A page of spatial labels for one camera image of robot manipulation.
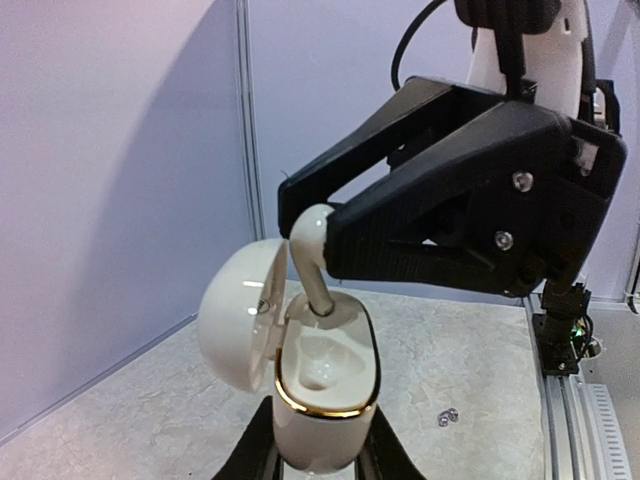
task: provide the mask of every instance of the metal frame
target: metal frame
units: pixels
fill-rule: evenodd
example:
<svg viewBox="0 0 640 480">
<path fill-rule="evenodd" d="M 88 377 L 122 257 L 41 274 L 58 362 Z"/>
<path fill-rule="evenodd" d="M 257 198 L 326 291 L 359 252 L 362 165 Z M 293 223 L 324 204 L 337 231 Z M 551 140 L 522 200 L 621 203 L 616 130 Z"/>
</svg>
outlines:
<svg viewBox="0 0 640 480">
<path fill-rule="evenodd" d="M 541 311 L 537 295 L 524 302 L 527 317 Z M 536 362 L 537 347 L 533 338 Z M 597 406 L 591 393 L 595 384 L 584 381 L 582 374 L 568 377 L 543 377 L 538 374 L 542 401 L 542 427 L 545 434 L 545 480 L 631 480 L 624 443 L 619 432 L 615 412 L 609 407 L 612 421 L 605 431 L 598 421 Z M 596 386 L 605 389 L 604 385 Z M 616 455 L 621 467 L 613 473 L 606 440 L 616 435 L 620 450 Z"/>
<path fill-rule="evenodd" d="M 236 2 L 237 28 L 238 108 L 242 128 L 245 192 L 253 239 L 262 240 L 266 237 L 266 228 L 262 210 L 260 165 L 256 147 L 255 110 L 251 76 L 251 42 L 249 36 L 249 2 L 248 0 L 234 1 Z"/>
</svg>

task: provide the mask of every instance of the charging case lid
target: charging case lid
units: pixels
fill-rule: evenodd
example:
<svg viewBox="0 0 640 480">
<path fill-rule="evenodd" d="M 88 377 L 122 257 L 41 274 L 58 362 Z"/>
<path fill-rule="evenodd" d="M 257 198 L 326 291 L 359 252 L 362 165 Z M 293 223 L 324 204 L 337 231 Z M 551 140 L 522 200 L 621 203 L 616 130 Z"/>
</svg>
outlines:
<svg viewBox="0 0 640 480">
<path fill-rule="evenodd" d="M 222 380 L 246 392 L 260 387 L 280 343 L 286 271 L 286 240 L 253 242 L 227 260 L 200 305 L 202 355 Z"/>
</svg>

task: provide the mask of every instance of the black cable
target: black cable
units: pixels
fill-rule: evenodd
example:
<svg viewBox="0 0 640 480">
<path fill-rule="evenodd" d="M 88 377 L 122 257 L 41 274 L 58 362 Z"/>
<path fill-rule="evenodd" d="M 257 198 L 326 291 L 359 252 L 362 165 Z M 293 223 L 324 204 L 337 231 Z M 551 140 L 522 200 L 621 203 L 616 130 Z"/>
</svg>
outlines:
<svg viewBox="0 0 640 480">
<path fill-rule="evenodd" d="M 396 53 L 393 55 L 393 62 L 391 62 L 391 83 L 393 84 L 393 88 L 396 92 L 400 90 L 400 62 L 402 61 L 404 52 L 407 50 L 411 39 L 416 34 L 418 29 L 420 29 L 425 20 L 429 18 L 431 14 L 435 12 L 438 7 L 440 7 L 446 1 L 447 0 L 432 0 L 431 3 L 429 3 L 429 5 L 427 5 L 418 14 L 418 16 L 413 19 L 413 22 L 411 22 L 411 25 L 409 25 L 407 31 L 404 32 L 404 35 L 402 35 L 400 43 L 398 43 L 398 47 L 396 48 Z"/>
</svg>

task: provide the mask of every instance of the small metal part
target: small metal part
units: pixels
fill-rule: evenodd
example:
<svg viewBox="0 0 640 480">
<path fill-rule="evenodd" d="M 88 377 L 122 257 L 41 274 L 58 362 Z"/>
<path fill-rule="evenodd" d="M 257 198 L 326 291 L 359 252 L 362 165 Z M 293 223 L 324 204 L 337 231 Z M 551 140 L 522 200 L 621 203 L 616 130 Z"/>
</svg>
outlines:
<svg viewBox="0 0 640 480">
<path fill-rule="evenodd" d="M 580 174 L 583 177 L 588 177 L 591 170 L 593 170 L 593 164 L 596 161 L 600 147 L 578 138 L 574 140 L 578 149 L 574 163 L 580 167 Z"/>
<path fill-rule="evenodd" d="M 503 252 L 511 250 L 511 248 L 513 247 L 513 235 L 511 235 L 509 232 L 503 232 L 502 230 L 500 230 L 496 232 L 493 238 L 496 242 L 496 246 Z"/>
<path fill-rule="evenodd" d="M 533 188 L 533 175 L 529 172 L 516 172 L 511 177 L 513 186 L 522 193 L 527 193 Z"/>
<path fill-rule="evenodd" d="M 460 414 L 455 408 L 450 408 L 449 410 L 447 410 L 447 414 L 449 416 L 449 420 L 451 420 L 454 423 L 457 423 L 458 420 L 460 419 Z"/>
<path fill-rule="evenodd" d="M 457 423 L 459 419 L 460 414 L 458 413 L 458 410 L 451 407 L 438 415 L 438 425 L 441 427 L 448 427 L 449 422 Z"/>
</svg>

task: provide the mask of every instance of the screw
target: screw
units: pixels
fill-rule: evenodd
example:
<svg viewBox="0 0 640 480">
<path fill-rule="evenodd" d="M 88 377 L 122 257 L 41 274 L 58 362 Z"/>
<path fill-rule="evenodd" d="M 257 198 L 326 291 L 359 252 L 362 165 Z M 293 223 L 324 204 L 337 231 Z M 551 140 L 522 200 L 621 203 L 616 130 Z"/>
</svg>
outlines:
<svg viewBox="0 0 640 480">
<path fill-rule="evenodd" d="M 533 175 L 529 172 L 516 172 L 511 177 L 513 186 L 522 193 L 527 193 L 533 188 Z"/>
<path fill-rule="evenodd" d="M 503 252 L 511 250 L 511 247 L 513 247 L 513 235 L 511 235 L 509 232 L 503 232 L 502 230 L 500 230 L 496 232 L 493 239 L 495 240 L 498 248 Z"/>
<path fill-rule="evenodd" d="M 457 422 L 460 417 L 460 414 L 455 408 L 450 408 L 449 410 L 447 410 L 447 415 L 449 417 L 449 420 L 454 423 Z"/>
</svg>

